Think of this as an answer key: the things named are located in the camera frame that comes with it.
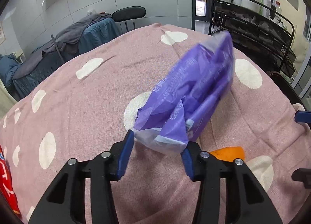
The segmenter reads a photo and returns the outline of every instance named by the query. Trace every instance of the purple plastic bag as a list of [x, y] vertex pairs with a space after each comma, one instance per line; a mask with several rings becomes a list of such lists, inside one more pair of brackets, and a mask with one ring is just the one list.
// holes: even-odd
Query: purple plastic bag
[[133, 131], [145, 146], [168, 154], [195, 141], [230, 88], [234, 56], [230, 34], [220, 32], [188, 51], [137, 112]]

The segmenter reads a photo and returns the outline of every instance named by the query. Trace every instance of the curtain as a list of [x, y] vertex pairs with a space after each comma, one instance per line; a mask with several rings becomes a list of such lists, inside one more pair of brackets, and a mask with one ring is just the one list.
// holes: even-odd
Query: curtain
[[17, 101], [7, 92], [4, 84], [0, 80], [0, 119], [16, 104]]

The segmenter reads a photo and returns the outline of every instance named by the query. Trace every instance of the black metal cart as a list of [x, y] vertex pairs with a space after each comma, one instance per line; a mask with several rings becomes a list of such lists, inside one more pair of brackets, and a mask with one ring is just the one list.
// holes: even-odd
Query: black metal cart
[[[256, 3], [276, 13], [262, 3]], [[296, 59], [290, 49], [294, 38], [294, 26], [286, 17], [278, 13], [277, 15], [291, 25], [291, 33], [250, 9], [221, 0], [212, 0], [209, 34], [219, 30], [229, 31], [234, 47], [246, 54], [265, 72], [282, 71], [291, 77], [295, 72], [293, 63]]]

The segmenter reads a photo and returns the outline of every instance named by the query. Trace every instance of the black chair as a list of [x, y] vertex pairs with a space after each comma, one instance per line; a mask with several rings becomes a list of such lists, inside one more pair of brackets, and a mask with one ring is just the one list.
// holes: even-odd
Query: black chair
[[135, 27], [135, 21], [134, 19], [137, 18], [143, 18], [146, 15], [146, 9], [141, 6], [133, 6], [133, 7], [127, 7], [120, 10], [117, 10], [112, 14], [112, 18], [115, 22], [125, 22], [126, 32], [128, 32], [128, 24], [127, 20], [133, 20], [133, 26]]

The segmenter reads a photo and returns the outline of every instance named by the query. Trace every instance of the orange object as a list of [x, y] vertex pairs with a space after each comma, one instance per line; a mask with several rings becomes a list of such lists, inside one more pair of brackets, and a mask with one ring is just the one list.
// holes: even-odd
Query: orange object
[[245, 159], [245, 153], [242, 147], [226, 147], [210, 152], [214, 157], [219, 160], [233, 162], [234, 159], [240, 158]]

